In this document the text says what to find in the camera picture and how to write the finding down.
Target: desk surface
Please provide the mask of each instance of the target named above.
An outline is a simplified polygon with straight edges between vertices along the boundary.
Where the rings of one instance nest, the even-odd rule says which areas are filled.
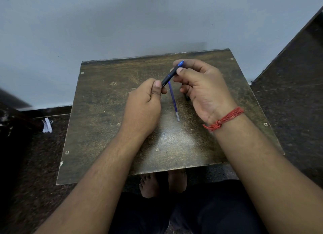
[[[119,130],[129,92],[148,78],[162,80],[176,59],[200,59],[219,68],[246,115],[282,151],[228,49],[88,61],[81,65],[57,184],[75,183],[82,178]],[[180,84],[172,82],[172,87],[180,122],[176,120],[170,93],[162,95],[159,125],[136,155],[130,175],[227,162],[219,144],[202,126],[203,121],[191,102],[179,92]]]

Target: foot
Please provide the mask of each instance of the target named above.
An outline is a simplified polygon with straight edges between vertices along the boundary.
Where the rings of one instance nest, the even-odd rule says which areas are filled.
[[[187,175],[185,169],[168,171],[168,185],[170,193],[182,193],[187,187]]]
[[[140,175],[139,189],[141,195],[145,198],[151,198],[159,195],[159,184],[155,173]]]

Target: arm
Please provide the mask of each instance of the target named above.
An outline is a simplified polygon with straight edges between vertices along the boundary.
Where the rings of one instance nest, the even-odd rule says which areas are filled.
[[[159,121],[160,93],[148,79],[129,94],[120,131],[36,234],[108,233],[133,158]]]
[[[183,83],[181,92],[189,95],[204,122],[213,124],[237,107],[218,69],[198,60],[184,64],[174,81]],[[213,134],[269,232],[323,230],[323,190],[288,162],[245,114]]]

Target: white paper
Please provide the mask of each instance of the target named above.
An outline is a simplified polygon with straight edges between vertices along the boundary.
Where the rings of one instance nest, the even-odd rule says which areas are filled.
[[[44,129],[43,129],[43,133],[52,133],[53,132],[53,129],[52,129],[52,126],[50,125],[50,121],[47,118],[45,118],[45,121],[42,120],[43,123],[44,123]]]

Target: red thread bracelet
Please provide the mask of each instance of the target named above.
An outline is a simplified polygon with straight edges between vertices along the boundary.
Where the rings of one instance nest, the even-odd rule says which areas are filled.
[[[206,129],[209,129],[211,131],[214,131],[216,129],[221,128],[223,123],[232,120],[233,118],[239,116],[242,113],[244,113],[244,110],[242,110],[242,108],[240,106],[238,106],[236,109],[233,109],[231,112],[229,112],[226,116],[224,116],[220,120],[216,121],[214,124],[210,125],[209,127],[203,125],[203,127]]]

